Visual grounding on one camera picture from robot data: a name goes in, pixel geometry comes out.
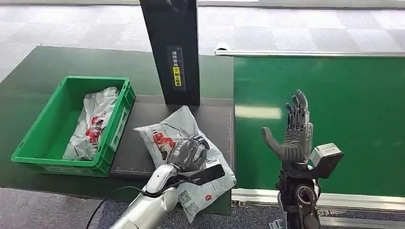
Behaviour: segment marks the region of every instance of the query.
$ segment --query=yellow label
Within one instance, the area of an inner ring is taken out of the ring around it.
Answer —
[[[173,76],[174,76],[174,85],[177,87],[181,87],[180,68],[179,67],[173,67]]]

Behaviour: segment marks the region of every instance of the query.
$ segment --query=gray carpet floor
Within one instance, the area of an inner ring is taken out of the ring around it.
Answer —
[[[242,50],[405,51],[404,10],[199,8],[199,52],[219,42]],[[0,82],[37,45],[150,52],[139,6],[0,6]],[[100,200],[0,188],[0,229],[84,228]],[[91,228],[108,228],[125,205],[108,202]],[[268,228],[274,208],[232,208],[230,216],[181,210],[161,229]]]

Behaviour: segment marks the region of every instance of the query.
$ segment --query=robotic arm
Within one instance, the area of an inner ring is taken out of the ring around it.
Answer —
[[[282,220],[270,224],[272,229],[320,229],[316,203],[320,196],[319,178],[328,178],[343,156],[334,143],[312,149],[312,128],[306,96],[297,90],[293,106],[287,104],[288,120],[284,142],[280,144],[271,131],[263,127],[262,135],[282,168],[276,188]],[[314,167],[308,165],[311,160]]]
[[[199,135],[178,141],[168,156],[168,163],[153,172],[143,192],[111,229],[154,229],[176,207],[180,184],[203,185],[223,177],[225,172],[220,164],[199,170],[203,167],[208,149],[207,141]]]

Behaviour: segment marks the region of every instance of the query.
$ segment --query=white robotic arm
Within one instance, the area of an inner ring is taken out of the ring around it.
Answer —
[[[170,177],[177,175],[178,169],[175,166],[161,165],[155,170],[143,191],[158,193],[163,190]],[[176,207],[178,198],[175,187],[163,191],[155,198],[140,193],[111,229],[154,229],[163,217]]]

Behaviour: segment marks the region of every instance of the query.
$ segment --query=robot finger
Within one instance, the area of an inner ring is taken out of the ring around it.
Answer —
[[[304,125],[305,125],[305,109],[304,108],[300,108],[299,109],[299,117],[298,117],[298,122],[299,122],[299,129],[303,130],[304,129]]]
[[[210,149],[210,145],[208,144],[207,140],[200,135],[193,135],[191,138],[194,141],[197,141],[198,145],[203,145],[207,150]]]
[[[308,109],[308,100],[300,89],[297,90],[296,99],[297,99],[299,107]]]
[[[290,130],[292,127],[292,115],[291,114],[287,114],[287,130]]]
[[[292,124],[292,129],[297,129],[299,126],[299,108],[294,109]]]
[[[291,100],[292,100],[292,102],[294,103],[294,106],[298,106],[298,105],[299,105],[298,100],[297,100],[297,97],[296,97],[295,95],[293,95],[293,96],[291,97]]]
[[[301,108],[297,108],[296,114],[296,129],[299,129],[301,126]]]
[[[196,160],[193,161],[195,167],[201,168],[205,160],[207,159],[207,150],[203,149],[200,153],[200,156]]]
[[[304,116],[304,123],[307,124],[309,123],[309,110],[308,109],[304,109],[305,111],[305,116]]]
[[[287,111],[288,111],[288,113],[291,113],[292,112],[292,107],[291,107],[291,105],[290,104],[286,104],[286,108],[287,108]]]
[[[272,149],[277,155],[281,148],[281,144],[273,137],[273,134],[267,127],[262,127],[262,137],[267,143],[268,147]]]

